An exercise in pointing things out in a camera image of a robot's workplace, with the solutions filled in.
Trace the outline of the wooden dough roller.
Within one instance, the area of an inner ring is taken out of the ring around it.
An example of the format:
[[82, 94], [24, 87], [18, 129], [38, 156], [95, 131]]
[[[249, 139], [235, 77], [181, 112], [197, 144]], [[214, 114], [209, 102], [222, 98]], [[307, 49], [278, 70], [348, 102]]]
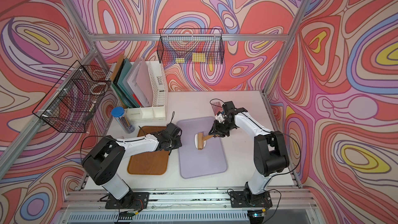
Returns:
[[195, 135], [195, 146], [198, 150], [202, 150], [206, 146], [206, 142], [210, 139], [216, 138], [215, 135], [207, 135], [205, 136], [203, 132], [197, 133]]

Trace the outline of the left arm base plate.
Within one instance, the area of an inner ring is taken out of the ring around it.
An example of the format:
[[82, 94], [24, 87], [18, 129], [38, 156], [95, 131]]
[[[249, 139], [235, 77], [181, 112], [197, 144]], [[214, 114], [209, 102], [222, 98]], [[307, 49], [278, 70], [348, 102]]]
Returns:
[[148, 192], [129, 192], [121, 200], [108, 194], [106, 209], [146, 209], [150, 194]]

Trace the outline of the white dough piece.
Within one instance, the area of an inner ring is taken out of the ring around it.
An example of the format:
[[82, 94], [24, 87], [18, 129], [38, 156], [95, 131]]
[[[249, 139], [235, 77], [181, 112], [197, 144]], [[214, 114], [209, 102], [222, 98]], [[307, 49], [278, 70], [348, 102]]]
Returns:
[[198, 150], [204, 149], [206, 145], [206, 140], [203, 132], [197, 133], [194, 138], [195, 147]]

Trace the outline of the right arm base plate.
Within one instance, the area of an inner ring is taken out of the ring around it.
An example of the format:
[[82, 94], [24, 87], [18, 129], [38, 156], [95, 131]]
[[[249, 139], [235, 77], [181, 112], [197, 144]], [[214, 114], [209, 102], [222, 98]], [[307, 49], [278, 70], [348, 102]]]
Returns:
[[227, 190], [227, 194], [230, 197], [232, 208], [255, 208], [261, 207], [269, 209], [273, 206], [270, 193], [265, 191], [259, 195], [253, 195], [249, 191], [234, 191], [232, 189]]

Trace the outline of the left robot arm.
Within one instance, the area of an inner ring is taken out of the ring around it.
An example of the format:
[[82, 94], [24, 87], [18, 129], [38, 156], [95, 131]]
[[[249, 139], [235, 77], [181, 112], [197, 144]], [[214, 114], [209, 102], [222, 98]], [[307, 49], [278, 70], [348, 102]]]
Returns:
[[130, 139], [115, 139], [103, 136], [92, 150], [81, 160], [81, 164], [96, 185], [102, 186], [111, 196], [122, 201], [132, 195], [131, 188], [117, 174], [121, 161], [145, 152], [178, 149], [182, 129], [169, 123], [164, 130]]

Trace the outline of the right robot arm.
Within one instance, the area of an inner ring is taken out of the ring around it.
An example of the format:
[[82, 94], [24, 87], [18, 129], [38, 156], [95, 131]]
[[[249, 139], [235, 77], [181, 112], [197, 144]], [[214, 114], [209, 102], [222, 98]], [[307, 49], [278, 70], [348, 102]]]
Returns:
[[244, 192], [246, 198], [259, 196], [266, 192], [272, 178], [290, 165], [284, 134], [267, 129], [245, 108], [235, 107], [232, 101], [224, 102], [221, 108], [208, 134], [224, 138], [230, 135], [231, 130], [242, 129], [252, 138], [256, 171], [245, 184]]

